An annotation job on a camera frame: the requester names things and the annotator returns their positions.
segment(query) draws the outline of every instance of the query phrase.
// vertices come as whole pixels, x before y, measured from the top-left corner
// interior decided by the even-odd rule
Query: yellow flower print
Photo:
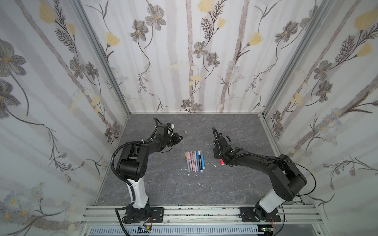
[[[358,51],[358,57],[364,57],[372,53],[373,49],[369,42],[365,43],[365,45]]]
[[[203,79],[199,75],[193,75],[190,77],[190,79],[201,82]]]
[[[13,206],[14,204],[16,204],[16,202],[17,202],[17,199],[14,198],[14,199],[11,200],[10,205]]]
[[[55,22],[55,14],[53,9],[45,0],[40,0],[39,5],[39,18],[43,20],[43,22],[51,24]]]
[[[67,28],[68,28],[68,30],[71,32],[71,34],[75,35],[75,33],[76,33],[76,29],[75,29],[74,24],[67,23]]]
[[[201,12],[210,12],[212,10],[214,0],[202,0],[198,4],[198,8]]]
[[[359,30],[364,30],[369,27],[378,18],[378,8],[372,11],[367,11],[364,14],[356,17],[355,27]]]
[[[117,46],[119,44],[119,38],[115,36],[114,34],[108,32],[106,34],[106,43],[109,44],[110,46]]]
[[[23,210],[20,213],[20,216],[25,217],[28,214],[28,210]]]
[[[7,220],[9,220],[10,217],[11,217],[11,215],[6,214],[6,215],[4,216],[4,218],[3,218],[3,220],[7,221]]]
[[[92,106],[95,106],[97,103],[99,103],[101,100],[100,96],[94,96],[92,98]]]
[[[72,109],[77,109],[77,103],[76,102],[71,103],[71,108]]]
[[[67,232],[69,234],[72,234],[73,232],[75,232],[75,230],[76,230],[75,225],[74,224],[70,224],[69,227],[68,227],[68,229],[67,229]]]
[[[262,36],[260,33],[256,32],[252,35],[251,39],[249,40],[248,44],[251,45],[251,46],[254,46],[254,45],[257,45],[259,43],[261,43],[261,41],[263,40]]]
[[[302,95],[300,93],[295,94],[295,100],[297,100],[298,105],[302,105]]]
[[[218,19],[218,28],[222,28],[223,26],[225,26],[225,24],[226,24],[226,20],[220,17]]]

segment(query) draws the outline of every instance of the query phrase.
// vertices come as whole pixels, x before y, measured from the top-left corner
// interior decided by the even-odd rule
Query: aluminum frame
[[[122,92],[121,92],[121,90],[120,90],[120,88],[117,84],[117,80],[115,79],[115,77],[112,73],[109,62],[105,57],[104,50],[101,47],[101,44],[98,41],[96,34],[95,34],[95,32],[94,32],[94,30],[93,30],[93,28],[92,28],[92,26],[91,26],[91,24],[88,20],[88,17],[86,15],[85,11],[84,11],[83,5],[81,5],[80,0],[70,0],[70,2],[71,2],[71,5],[74,9],[74,12],[76,13],[77,17],[79,18],[79,21],[80,21],[82,27],[84,28],[84,32],[87,35],[87,37],[88,37],[88,39],[89,39],[89,41],[90,41],[90,43],[91,43],[91,45],[94,49],[94,52],[97,55],[97,58],[100,60],[102,68],[104,69],[107,77],[109,78],[109,82],[112,85],[112,88],[113,88],[119,102],[121,103],[123,111],[126,113],[127,116],[129,116],[131,114],[129,107],[127,106],[127,103],[126,103],[125,99],[123,98],[123,94],[122,94]]]

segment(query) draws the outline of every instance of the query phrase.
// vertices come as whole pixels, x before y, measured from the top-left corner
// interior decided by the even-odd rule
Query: black robotic arm
[[[271,218],[271,212],[285,201],[291,201],[306,185],[307,181],[296,167],[295,163],[286,155],[268,157],[248,152],[242,148],[232,148],[231,140],[228,143],[221,133],[213,127],[214,158],[224,161],[225,164],[241,165],[266,173],[273,189],[255,204],[253,215],[258,221]]]

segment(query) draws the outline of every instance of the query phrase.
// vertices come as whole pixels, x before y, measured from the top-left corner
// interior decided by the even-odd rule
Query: leaf stem print
[[[27,104],[26,116],[28,116],[28,114],[29,114],[29,99],[28,99],[28,96],[26,95],[24,88],[20,85],[20,83],[17,81],[17,79],[14,77],[14,75],[12,73],[11,73],[11,76],[14,79],[14,81],[16,81],[18,86],[21,88],[22,92],[24,93],[24,96],[25,96],[25,99],[26,99],[26,104]]]
[[[35,32],[41,37],[42,41],[46,44],[46,46],[50,49],[50,51],[54,54],[54,56],[57,58],[63,69],[67,72],[69,77],[71,78],[72,82],[84,93],[84,88],[80,84],[80,82],[76,79],[77,77],[74,76],[72,71],[70,71],[68,65],[65,63],[64,59],[62,56],[59,54],[59,52],[56,50],[56,48],[51,44],[49,39],[46,37],[46,35],[43,33],[41,28],[37,25],[37,23],[34,21],[24,4],[20,0],[15,0],[19,8],[21,9],[22,13],[24,14],[25,18],[27,21],[30,23],[32,28],[35,30]],[[95,110],[96,106],[92,105],[92,99],[88,96],[85,95],[86,99],[88,100],[88,103],[92,106],[92,108]],[[108,126],[111,126],[111,124],[104,118],[103,115],[98,113],[99,118]]]
[[[259,8],[258,6],[254,6],[255,8],[259,9],[259,10],[261,11],[261,13],[262,13],[262,16],[261,16],[260,21],[259,21],[259,27],[258,27],[257,32],[260,32],[260,24],[261,24],[262,19],[263,19],[264,17],[266,17],[267,14],[273,9],[273,7],[274,7],[277,3],[279,3],[280,1],[281,1],[281,0],[279,0],[278,2],[276,2],[275,4],[273,4],[273,6],[271,6],[271,7],[269,8],[268,12],[266,12],[267,9],[268,9],[268,4],[265,6],[265,11],[262,11],[261,8]]]
[[[107,2],[105,4],[105,11],[102,9],[102,6],[101,6],[100,3],[98,5],[100,6],[101,11],[99,9],[93,7],[93,6],[89,6],[89,5],[86,5],[86,6],[89,6],[90,8],[95,9],[96,11],[98,11],[101,14],[102,20],[104,21],[104,24],[105,24],[106,28],[110,32],[109,27],[106,25],[106,22],[105,22],[105,16],[106,16],[106,13],[107,13],[107,10],[108,10],[108,4],[109,4],[109,0],[107,0]]]
[[[256,106],[254,106],[254,107],[252,108],[252,110],[250,110],[249,112],[253,111],[256,107],[257,107],[258,109],[259,109],[260,107],[265,107],[265,106],[261,105],[261,95],[260,95],[260,101],[259,101],[259,103],[256,104]]]
[[[316,126],[311,126],[311,131],[308,132],[303,138],[299,140],[299,142],[294,147],[294,153],[295,151],[298,151],[301,146],[306,143],[308,140],[311,140],[315,135],[317,135],[319,132],[325,132],[329,128],[331,124],[332,127],[334,125],[338,125],[339,118],[347,115],[350,112],[363,112],[367,114],[371,114],[371,111],[361,110],[357,109],[357,106],[363,106],[363,105],[373,105],[378,106],[378,100],[374,102],[369,103],[363,103],[362,102],[367,99],[368,95],[371,94],[373,91],[375,91],[378,88],[378,75],[368,84],[365,88],[363,88],[346,106],[344,106],[341,109],[334,108],[332,109],[332,113],[327,115],[321,122],[319,122]]]
[[[11,112],[8,110],[8,108],[6,108],[6,111],[7,111],[11,116],[13,116],[15,119],[17,119],[17,120],[19,120],[19,121],[22,121],[22,122],[24,122],[24,123],[26,123],[26,124],[30,124],[30,125],[40,125],[40,126],[45,127],[45,128],[48,130],[48,135],[49,135],[49,140],[48,140],[48,141],[52,141],[52,144],[53,144],[53,146],[52,146],[52,148],[51,148],[50,159],[49,159],[49,160],[52,159],[52,161],[50,162],[49,165],[51,165],[51,163],[54,162],[54,164],[55,164],[55,169],[59,168],[60,171],[61,171],[62,173],[64,173],[64,175],[66,176],[67,181],[70,183],[71,180],[72,180],[72,178],[71,178],[71,176],[69,175],[69,171],[74,171],[74,170],[76,170],[76,169],[78,169],[78,168],[84,166],[84,162],[83,162],[80,166],[75,167],[75,168],[72,168],[72,165],[71,165],[71,164],[67,165],[66,163],[61,163],[61,162],[58,161],[57,159],[63,159],[63,158],[65,158],[65,157],[67,156],[67,154],[66,154],[66,153],[63,153],[63,154],[61,154],[61,155],[59,155],[59,156],[57,156],[57,157],[55,156],[55,152],[59,153],[59,151],[58,151],[57,146],[56,146],[56,143],[55,143],[55,142],[58,141],[58,140],[57,140],[57,139],[55,138],[55,136],[54,136],[54,133],[53,133],[53,132],[55,132],[55,131],[54,131],[53,129],[47,127],[47,126],[44,125],[44,124],[33,123],[33,122],[29,122],[29,121],[26,121],[26,120],[20,119],[20,118],[18,118],[17,116],[15,116],[13,113],[11,113]]]
[[[153,37],[153,27],[151,27],[151,40],[150,42],[147,44],[147,46],[144,47],[144,49],[146,49],[152,42],[152,37]]]
[[[314,198],[314,197],[311,197],[311,196],[309,196],[309,197],[314,199],[314,200],[321,201],[321,203],[318,204],[318,207],[320,205],[323,205],[324,214],[325,214],[325,216],[327,217],[327,220],[328,220],[328,216],[327,216],[327,213],[325,211],[325,204],[329,203],[333,199],[334,196],[335,196],[335,194],[333,194],[332,197],[328,201],[325,201],[325,200],[322,200],[322,199],[319,199],[319,198]]]
[[[94,162],[94,166],[96,167],[97,172],[98,172],[98,175],[99,175],[100,177],[101,177],[101,175],[100,175],[100,170],[98,169],[97,166],[101,166],[101,165],[99,164],[99,162],[102,160],[103,157],[104,157],[104,156],[102,156],[102,157],[100,158],[99,161],[95,161],[95,160],[92,160],[92,159],[86,159],[86,160],[90,160],[90,161],[93,161],[93,162]]]
[[[72,39],[70,33],[68,32],[67,25],[65,22],[66,17],[63,15],[63,9],[59,5],[59,0],[53,0],[53,2],[54,2],[54,11],[57,16],[57,19],[55,20],[55,22],[64,30],[64,31],[61,31],[60,29],[57,28],[55,30],[55,33],[58,39],[65,46],[68,46],[68,49],[70,50],[70,52],[75,52],[77,58],[79,58],[79,56],[77,55],[77,50],[76,50],[76,45],[75,45],[75,40],[74,40],[75,35],[73,35],[74,39]]]
[[[353,6],[348,10],[348,12],[345,14],[344,18],[342,19],[340,25],[337,27],[336,31],[333,33],[332,37],[330,38],[329,42],[327,43],[327,45],[325,46],[325,48],[323,49],[323,51],[321,52],[321,54],[319,55],[319,57],[316,59],[316,61],[314,62],[314,65],[310,68],[309,72],[307,73],[306,77],[304,78],[304,81],[302,84],[300,84],[300,86],[298,87],[298,89],[295,91],[294,95],[293,95],[293,98],[295,96],[295,94],[299,93],[301,90],[302,90],[302,86],[303,84],[307,84],[308,83],[308,80],[309,78],[311,77],[312,73],[314,72],[315,69],[317,69],[318,67],[318,64],[320,62],[322,62],[322,59],[323,57],[326,55],[326,53],[328,52],[328,50],[331,48],[331,46],[333,45],[335,39],[337,38],[338,34],[341,32],[341,30],[343,29],[343,27],[345,26],[346,22],[348,21],[349,17],[352,15],[352,13],[354,12],[354,10],[357,8],[358,4],[361,2],[361,0],[356,0],[356,2],[353,4]],[[305,24],[307,23],[307,20],[308,19],[303,19],[302,22],[301,22],[301,25],[304,23],[303,26],[305,26]],[[286,110],[290,105],[292,104],[292,101],[289,101],[286,105],[286,107],[284,108],[284,110]],[[285,112],[282,113],[282,116],[280,118],[280,121],[284,118],[285,116]]]
[[[351,169],[349,170],[350,176],[356,176],[356,169],[355,165],[361,165],[363,167],[358,168],[357,170],[373,170],[377,171],[374,175],[378,175],[378,169],[375,169],[373,167],[368,166],[366,163],[363,163],[362,161],[358,160],[356,157],[353,158],[349,155],[350,160],[341,159],[341,162],[336,162],[335,164],[323,164],[324,168],[332,168],[333,171],[330,173],[331,180],[330,180],[330,188],[332,190],[335,190],[335,187],[333,185],[332,179],[336,175],[340,175],[340,170],[344,171],[345,167],[349,164],[352,164]]]

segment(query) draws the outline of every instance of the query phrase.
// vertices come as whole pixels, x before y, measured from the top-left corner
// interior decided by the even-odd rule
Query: table surface
[[[211,128],[215,127],[219,133],[230,137],[232,147],[274,156],[258,115],[132,114],[120,145],[127,141],[147,139],[155,128],[153,117],[163,123],[174,124],[174,132],[184,139],[173,146],[170,152],[149,156],[144,183],[151,205],[255,204],[271,190],[272,185],[266,174],[248,167],[221,165],[213,154],[214,136]],[[185,153],[200,150],[204,153],[205,170],[200,173],[188,172]],[[96,204],[128,203],[130,196],[127,184],[109,170]]]

